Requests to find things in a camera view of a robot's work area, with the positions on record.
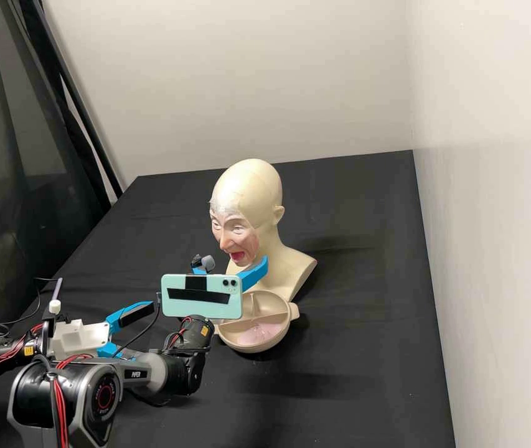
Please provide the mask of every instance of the mannequin face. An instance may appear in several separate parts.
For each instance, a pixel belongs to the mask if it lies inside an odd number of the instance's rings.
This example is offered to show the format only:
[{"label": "mannequin face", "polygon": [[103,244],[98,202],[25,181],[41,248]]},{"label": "mannequin face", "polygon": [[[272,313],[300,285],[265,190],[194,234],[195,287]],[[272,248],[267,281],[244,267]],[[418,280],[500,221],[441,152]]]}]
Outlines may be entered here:
[{"label": "mannequin face", "polygon": [[209,210],[211,231],[230,259],[241,268],[249,266],[259,250],[259,237],[249,221],[237,212]]}]

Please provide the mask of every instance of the white 3d printed part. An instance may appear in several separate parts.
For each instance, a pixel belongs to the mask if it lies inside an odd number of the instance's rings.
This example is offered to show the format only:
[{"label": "white 3d printed part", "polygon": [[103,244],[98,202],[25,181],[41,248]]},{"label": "white 3d printed part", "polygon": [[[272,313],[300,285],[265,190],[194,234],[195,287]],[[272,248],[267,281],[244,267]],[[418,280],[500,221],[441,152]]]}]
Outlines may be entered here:
[{"label": "white 3d printed part", "polygon": [[96,348],[104,346],[109,341],[110,325],[107,322],[83,325],[81,319],[57,322],[54,337],[49,343],[49,350],[55,359],[64,360],[78,353],[89,353],[96,356]]}]

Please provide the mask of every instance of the mannequin head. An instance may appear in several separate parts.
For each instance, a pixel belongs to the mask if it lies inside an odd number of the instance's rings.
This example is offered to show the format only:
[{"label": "mannequin head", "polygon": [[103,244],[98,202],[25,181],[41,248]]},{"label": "mannequin head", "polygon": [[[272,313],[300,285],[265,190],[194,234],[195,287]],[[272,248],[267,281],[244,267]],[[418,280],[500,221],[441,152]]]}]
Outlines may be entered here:
[{"label": "mannequin head", "polygon": [[281,244],[282,183],[269,163],[247,159],[232,165],[215,184],[209,204],[214,237],[237,266],[249,266]]}]

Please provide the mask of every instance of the metal rod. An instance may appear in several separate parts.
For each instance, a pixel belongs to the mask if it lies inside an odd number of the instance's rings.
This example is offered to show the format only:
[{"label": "metal rod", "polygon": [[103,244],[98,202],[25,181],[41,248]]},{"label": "metal rod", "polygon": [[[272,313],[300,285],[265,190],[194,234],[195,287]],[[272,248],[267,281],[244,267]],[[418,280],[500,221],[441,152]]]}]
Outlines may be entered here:
[{"label": "metal rod", "polygon": [[119,198],[120,196],[122,196],[122,188],[120,187],[120,184],[118,183],[118,179],[116,178],[116,174],[114,173],[114,170],[112,169],[110,165],[110,161],[105,153],[103,145],[101,145],[99,136],[97,135],[97,132],[95,131],[95,128],[93,127],[91,119],[87,113],[87,109],[85,109],[85,107],[83,106],[83,101],[80,98],[80,95],[78,94],[77,87],[74,81],[72,80],[72,77],[70,76],[70,72],[68,71],[68,68],[66,67],[64,58],[62,57],[62,54],[60,53],[60,49],[58,48],[58,45],[55,42],[54,35],[52,34],[49,28],[49,25],[47,21],[45,20],[45,13],[41,9],[39,0],[33,0],[33,5],[35,6],[35,11],[37,13],[37,16],[39,20],[41,21],[41,24],[43,25],[45,34],[47,38],[49,39],[49,42],[52,45],[52,48],[54,49],[58,63],[60,64],[60,74],[62,76],[62,79],[64,80],[64,84],[66,84],[66,88],[68,89],[68,92],[70,93],[70,97],[72,98],[72,101],[74,102],[74,106],[76,107],[78,114],[80,115],[80,118],[83,121],[83,125],[85,126],[85,129],[87,130],[89,138],[91,139],[91,143],[93,144],[93,147],[97,151],[97,157],[99,157],[99,160],[101,162],[101,165],[103,166],[105,174],[108,176],[108,180],[110,181],[111,188],[114,190],[116,197]]}]

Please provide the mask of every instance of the black tablecloth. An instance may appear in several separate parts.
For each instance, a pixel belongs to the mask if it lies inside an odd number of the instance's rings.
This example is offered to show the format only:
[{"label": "black tablecloth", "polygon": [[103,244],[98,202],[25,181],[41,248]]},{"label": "black tablecloth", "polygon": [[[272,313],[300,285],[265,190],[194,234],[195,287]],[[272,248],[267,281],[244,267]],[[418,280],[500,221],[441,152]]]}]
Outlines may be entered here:
[{"label": "black tablecloth", "polygon": [[[111,445],[453,447],[412,152],[276,167],[281,238],[319,262],[295,298],[300,318],[261,354],[241,355],[216,337],[200,390],[172,406],[126,394]],[[213,254],[224,272],[207,205],[221,172],[136,179],[59,271],[62,309],[90,324],[153,300],[162,274],[187,272],[196,253]],[[160,347],[177,325],[159,319],[133,348]],[[0,377],[1,447],[22,446],[6,422],[16,372]]]}]

